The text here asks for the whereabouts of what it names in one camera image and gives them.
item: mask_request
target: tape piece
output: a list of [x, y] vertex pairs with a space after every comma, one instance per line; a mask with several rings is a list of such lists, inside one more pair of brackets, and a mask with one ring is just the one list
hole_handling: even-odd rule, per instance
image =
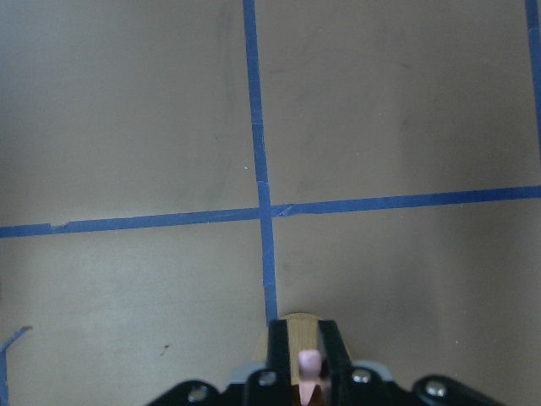
[[0, 347], [0, 405], [9, 406], [9, 391], [8, 391], [8, 358], [6, 351], [18, 338], [28, 332], [31, 327], [23, 327], [19, 329], [11, 338], [2, 344]]
[[436, 193], [431, 195], [375, 197], [368, 199], [279, 205], [272, 207], [272, 216], [289, 217], [299, 214], [329, 214], [346, 213], [350, 211], [401, 209], [407, 207], [460, 205], [486, 201], [537, 199], [540, 197], [541, 186], [525, 186], [518, 188]]
[[539, 13], [537, 0], [525, 0], [527, 39], [530, 46], [532, 63], [533, 95], [535, 113], [538, 122], [538, 142], [541, 149], [541, 33], [539, 31]]
[[90, 233], [95, 231], [125, 230], [130, 228], [205, 224], [210, 222], [236, 222], [239, 220], [256, 220], [259, 218], [259, 208], [200, 211], [195, 213], [161, 214], [156, 216], [127, 218], [102, 218], [98, 220], [68, 222], [61, 227], [55, 227], [48, 223], [0, 227], [0, 239], [50, 234]]
[[261, 102], [260, 58], [257, 47], [254, 0], [243, 0], [246, 65], [250, 98], [252, 139], [254, 142], [255, 177], [260, 199], [261, 249], [263, 288], [267, 323], [278, 318], [276, 302], [276, 275], [274, 261], [274, 234], [272, 231], [271, 191], [267, 173], [263, 106]]

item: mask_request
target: blue painter's tape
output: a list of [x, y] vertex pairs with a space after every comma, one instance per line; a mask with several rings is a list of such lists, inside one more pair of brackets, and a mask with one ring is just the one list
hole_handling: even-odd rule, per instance
[[0, 227], [0, 239], [30, 237], [36, 235], [89, 233], [95, 231], [124, 230], [130, 228], [150, 228], [180, 226], [185, 224], [205, 224], [209, 222], [236, 222], [260, 218], [260, 209], [234, 209], [219, 211], [200, 211], [196, 213], [161, 214], [129, 218], [103, 218], [69, 222], [65, 226], [51, 224], [29, 224]]
[[525, 0], [527, 38], [530, 45], [532, 62], [533, 93], [538, 122], [538, 142], [541, 149], [541, 33], [539, 31], [539, 13], [537, 0]]
[[19, 337], [23, 336], [29, 327], [19, 329], [11, 338], [2, 344], [0, 347], [0, 405], [9, 406], [9, 391], [8, 391], [8, 357], [6, 351]]
[[289, 217], [298, 214], [329, 214], [350, 211], [400, 209], [406, 207], [460, 205], [484, 201], [538, 199], [540, 197], [541, 186], [525, 186], [519, 188], [436, 193], [432, 195], [374, 197], [368, 199], [279, 205], [272, 207], [272, 216]]
[[261, 101], [260, 58], [257, 48], [254, 0], [243, 0], [244, 36], [246, 39], [246, 65], [254, 142], [255, 177], [260, 199], [261, 246], [263, 288], [267, 322], [278, 318], [276, 303], [276, 275], [274, 263], [274, 236], [272, 232], [271, 191], [267, 174], [263, 105]]

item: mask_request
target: gray floor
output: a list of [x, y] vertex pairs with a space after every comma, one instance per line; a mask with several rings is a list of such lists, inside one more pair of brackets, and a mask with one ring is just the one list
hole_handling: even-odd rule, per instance
[[[258, 1], [273, 204], [541, 184], [522, 2]], [[258, 205], [240, 1], [0, 2], [0, 226]], [[538, 200], [275, 219], [280, 314], [408, 387], [541, 398]], [[223, 387], [257, 221], [0, 239], [13, 406]]]

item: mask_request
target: pink marker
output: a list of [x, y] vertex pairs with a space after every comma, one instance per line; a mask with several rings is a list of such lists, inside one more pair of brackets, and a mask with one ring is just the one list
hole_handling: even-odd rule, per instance
[[308, 406], [310, 403], [315, 387], [320, 382], [321, 364], [321, 353], [317, 349], [304, 349], [298, 353], [298, 393], [301, 406]]

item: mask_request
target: metal bolt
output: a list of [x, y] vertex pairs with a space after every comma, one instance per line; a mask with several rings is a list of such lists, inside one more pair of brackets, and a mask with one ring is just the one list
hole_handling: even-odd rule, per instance
[[447, 388], [439, 381], [428, 381], [425, 389], [428, 395], [437, 396], [438, 398], [443, 398], [447, 394]]
[[369, 383], [372, 379], [372, 374], [369, 370], [363, 370], [361, 368], [357, 368], [356, 370], [353, 370], [352, 372], [352, 379], [356, 383]]
[[192, 390], [188, 394], [188, 401], [190, 403], [203, 402], [209, 394], [209, 388], [200, 386], [192, 387]]
[[261, 387], [271, 387], [276, 383], [278, 375], [273, 370], [264, 370], [260, 373], [258, 383]]

